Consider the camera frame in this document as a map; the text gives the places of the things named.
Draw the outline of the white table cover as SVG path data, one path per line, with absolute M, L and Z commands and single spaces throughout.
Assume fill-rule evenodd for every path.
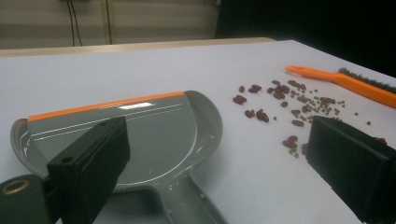
M 223 135 L 193 175 L 229 224 L 361 224 L 307 161 L 282 145 L 290 135 L 301 141 L 309 135 L 265 92 L 272 80 L 290 80 L 290 64 L 333 72 L 346 63 L 292 40 L 0 58 L 0 182 L 25 173 L 10 144 L 17 119 L 195 90 L 219 109 Z M 238 87 L 252 84 L 263 92 L 242 93 L 247 104 L 234 103 Z M 244 115 L 245 109 L 262 106 L 279 120 L 266 123 Z

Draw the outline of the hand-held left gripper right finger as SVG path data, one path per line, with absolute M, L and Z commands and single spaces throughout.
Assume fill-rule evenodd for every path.
M 315 117 L 308 163 L 366 224 L 396 224 L 396 150 L 336 119 Z

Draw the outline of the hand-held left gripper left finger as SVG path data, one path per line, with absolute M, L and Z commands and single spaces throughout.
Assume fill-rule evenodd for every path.
M 92 224 L 130 160 L 126 118 L 102 121 L 48 164 L 50 182 L 61 192 L 63 224 Z

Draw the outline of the orange brush with grey bristles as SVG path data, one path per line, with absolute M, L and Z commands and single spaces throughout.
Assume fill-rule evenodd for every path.
M 396 87 L 353 74 L 347 69 L 341 69 L 338 73 L 298 65 L 287 65 L 286 69 L 302 77 L 332 82 L 382 105 L 396 108 Z

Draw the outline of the pile of red beans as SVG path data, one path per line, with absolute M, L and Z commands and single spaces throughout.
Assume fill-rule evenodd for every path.
M 271 83 L 274 87 L 266 89 L 268 95 L 271 95 L 278 102 L 278 105 L 282 108 L 288 109 L 293 115 L 294 119 L 290 123 L 296 127 L 304 127 L 305 124 L 312 124 L 314 116 L 324 115 L 330 119 L 343 121 L 340 119 L 339 114 L 341 112 L 339 107 L 346 107 L 344 100 L 337 101 L 332 97 L 313 95 L 318 93 L 317 89 L 307 91 L 305 84 L 298 83 L 295 80 L 289 80 L 288 85 L 284 85 L 278 80 L 272 80 Z M 246 89 L 245 86 L 239 86 L 238 92 L 232 100 L 238 105 L 248 103 L 248 98 L 242 93 L 258 94 L 263 92 L 263 88 L 260 85 L 252 84 L 251 87 Z M 299 102 L 298 105 L 291 105 L 290 101 L 294 100 Z M 259 121 L 268 123 L 272 120 L 279 120 L 279 116 L 274 114 L 272 117 L 268 115 L 268 111 L 262 106 L 260 108 L 248 108 L 244 110 L 244 115 L 249 118 L 256 118 Z M 282 141 L 282 145 L 289 149 L 289 154 L 294 155 L 298 158 L 300 154 L 306 155 L 308 151 L 308 143 L 301 143 L 301 153 L 298 152 L 298 136 L 291 135 Z

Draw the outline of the wooden table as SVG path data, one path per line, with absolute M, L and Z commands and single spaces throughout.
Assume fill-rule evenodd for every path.
M 251 43 L 262 43 L 262 42 L 274 42 L 274 39 L 269 37 L 248 37 L 248 38 L 149 42 L 149 43 L 133 43 L 133 44 L 117 44 L 117 45 L 84 46 L 84 47 L 0 49 L 0 58 L 59 55 L 59 54 L 120 52 L 120 51 L 134 51 L 134 50 L 145 50 L 145 49 L 169 49 L 169 48 L 216 46 L 216 45 L 237 45 L 237 44 L 251 44 Z

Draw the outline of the grey dustpan with orange lip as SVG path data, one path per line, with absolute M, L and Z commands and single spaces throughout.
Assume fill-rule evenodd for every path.
M 172 92 L 88 105 L 18 119 L 10 141 L 29 175 L 0 184 L 0 213 L 6 223 L 53 224 L 64 210 L 47 164 L 96 124 L 126 118 L 130 160 L 114 192 L 147 189 L 159 194 L 172 224 L 226 224 L 198 187 L 192 169 L 218 147 L 222 121 L 215 105 L 198 91 Z

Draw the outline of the black curtain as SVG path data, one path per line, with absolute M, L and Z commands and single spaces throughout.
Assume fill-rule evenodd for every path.
M 396 0 L 221 0 L 216 38 L 258 36 L 396 77 Z

